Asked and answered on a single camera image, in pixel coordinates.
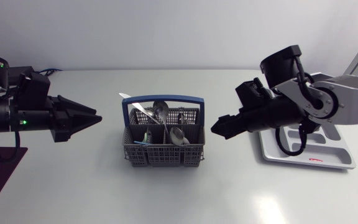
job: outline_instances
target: white plastic tray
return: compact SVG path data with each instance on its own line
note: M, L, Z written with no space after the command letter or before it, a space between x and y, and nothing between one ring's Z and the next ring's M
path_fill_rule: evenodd
M280 134L285 149L299 150L301 141L298 126L283 127ZM274 129L260 131L259 135L264 158L268 161L338 169L354 169L356 167L345 140L333 125L308 134L305 150L299 156L288 156L281 151L275 139Z

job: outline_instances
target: red label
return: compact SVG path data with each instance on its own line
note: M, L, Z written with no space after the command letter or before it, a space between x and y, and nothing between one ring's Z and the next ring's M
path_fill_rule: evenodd
M321 159L313 159L313 158L309 158L310 161L317 161L317 162L322 162Z

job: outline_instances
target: table surface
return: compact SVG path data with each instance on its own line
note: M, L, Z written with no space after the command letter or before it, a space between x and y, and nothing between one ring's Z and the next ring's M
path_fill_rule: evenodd
M53 74L49 95L95 108L103 120L63 143L49 131L22 132L29 150L0 193L0 223L358 223L358 125L339 127L354 170L265 161L257 133L211 133L219 116L238 113L234 89L254 77L264 81L256 70ZM204 98L199 168L133 168L119 92ZM0 133L0 146L12 145L13 133Z

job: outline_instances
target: metal spoon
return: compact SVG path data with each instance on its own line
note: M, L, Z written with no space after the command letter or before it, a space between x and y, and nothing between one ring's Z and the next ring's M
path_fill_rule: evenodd
M169 135L171 137L171 142L176 146L190 144L189 140L185 138L185 135L178 127L172 127Z
M153 103L153 110L154 113L162 120L162 123L164 124L165 131L167 132L167 135L169 135L168 129L167 129L167 118L169 113L169 107L166 102L160 100L155 101Z
M124 99L126 98L130 98L131 96L129 96L128 94L125 93L119 93L120 96L122 96ZM156 121L154 119L155 115L153 113L153 111L149 111L146 110L145 108L143 108L142 105L140 105L140 103L133 103L132 105L134 105L138 110L140 110L143 114L146 114L150 119L152 119L156 124L160 124L158 121Z

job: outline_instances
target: cutlery tray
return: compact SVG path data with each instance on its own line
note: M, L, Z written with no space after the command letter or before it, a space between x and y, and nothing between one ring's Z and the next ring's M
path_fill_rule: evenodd
M148 116L136 108L128 113L127 106L131 103L146 101L182 101L197 103L200 108L169 108L167 117L168 131L176 126L183 130L190 144L176 146L170 144L164 125L154 123ZM202 98L181 95L150 95L137 96L123 99L122 110L124 113L124 145L125 159L134 167L198 167L204 159L203 147L205 145L204 133L204 100ZM178 116L184 114L186 124L178 122ZM149 145L134 144L134 141L142 141L147 132Z

